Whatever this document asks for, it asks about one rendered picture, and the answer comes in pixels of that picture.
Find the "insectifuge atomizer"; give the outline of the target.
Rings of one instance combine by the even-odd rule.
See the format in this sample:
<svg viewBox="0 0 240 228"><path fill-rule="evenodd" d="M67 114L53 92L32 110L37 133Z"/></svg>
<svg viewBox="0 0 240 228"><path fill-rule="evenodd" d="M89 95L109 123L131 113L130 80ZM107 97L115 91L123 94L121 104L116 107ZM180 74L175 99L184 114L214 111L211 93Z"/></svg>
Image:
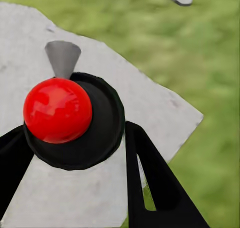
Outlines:
<svg viewBox="0 0 240 228"><path fill-rule="evenodd" d="M73 72L82 53L78 45L56 40L44 50L55 77L36 84L24 101L28 146L52 167L91 168L120 147L126 130L124 105L103 78Z"/></svg>

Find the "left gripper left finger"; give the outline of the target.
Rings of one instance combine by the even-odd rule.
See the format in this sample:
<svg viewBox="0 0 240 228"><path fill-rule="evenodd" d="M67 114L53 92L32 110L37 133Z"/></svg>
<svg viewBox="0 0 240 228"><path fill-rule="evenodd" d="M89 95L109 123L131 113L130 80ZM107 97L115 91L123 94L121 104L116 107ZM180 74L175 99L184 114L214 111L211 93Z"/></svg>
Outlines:
<svg viewBox="0 0 240 228"><path fill-rule="evenodd" d="M24 125L0 137L0 222L34 155Z"/></svg>

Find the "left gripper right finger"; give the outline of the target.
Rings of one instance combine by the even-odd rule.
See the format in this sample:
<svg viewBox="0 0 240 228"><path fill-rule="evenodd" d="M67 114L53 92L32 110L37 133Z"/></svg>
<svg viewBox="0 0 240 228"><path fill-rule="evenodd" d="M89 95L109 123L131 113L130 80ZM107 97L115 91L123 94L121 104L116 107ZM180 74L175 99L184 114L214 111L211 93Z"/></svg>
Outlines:
<svg viewBox="0 0 240 228"><path fill-rule="evenodd" d="M125 122L129 228L210 228L145 130ZM138 158L156 207L145 208Z"/></svg>

